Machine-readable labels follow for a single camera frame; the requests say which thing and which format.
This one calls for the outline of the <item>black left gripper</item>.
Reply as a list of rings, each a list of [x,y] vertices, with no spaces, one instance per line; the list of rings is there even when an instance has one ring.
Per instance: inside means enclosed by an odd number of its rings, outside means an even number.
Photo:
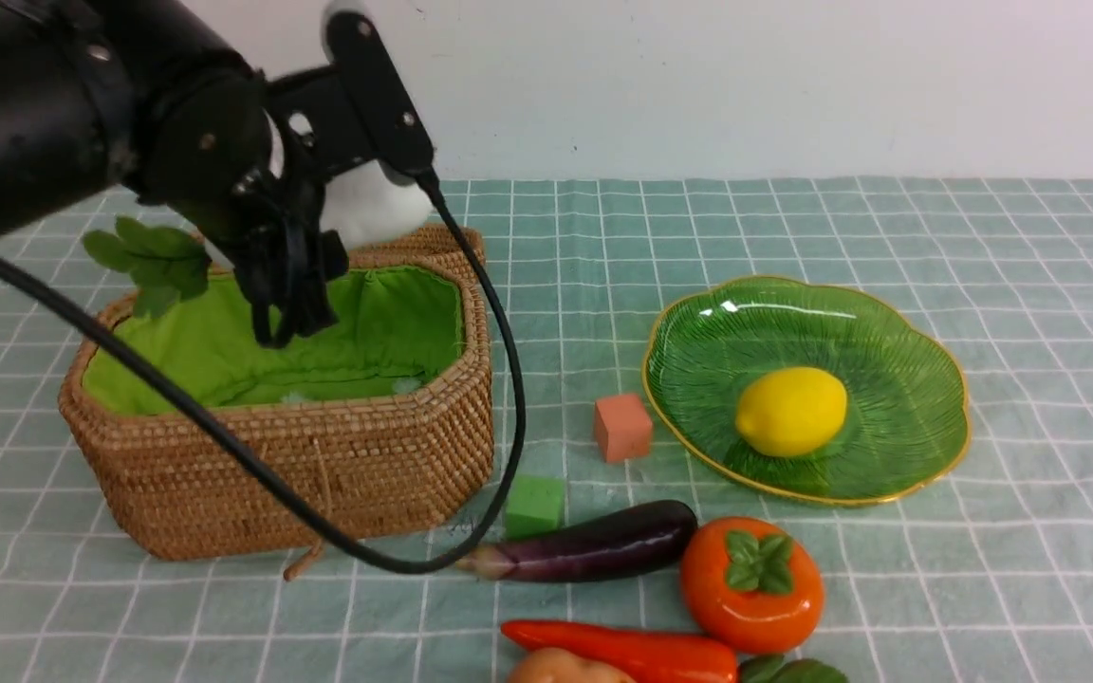
[[[343,243],[324,233],[331,70],[268,81],[216,74],[157,120],[136,195],[199,229],[210,260],[235,272],[254,337],[282,349],[339,317],[328,285],[348,269]]]

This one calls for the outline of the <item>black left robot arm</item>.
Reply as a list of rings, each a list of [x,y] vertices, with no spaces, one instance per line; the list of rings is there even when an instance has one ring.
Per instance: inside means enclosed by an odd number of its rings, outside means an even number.
[[[121,185],[230,259],[262,346],[316,335],[348,260],[289,120],[331,73],[269,81],[178,1],[0,1],[0,237]]]

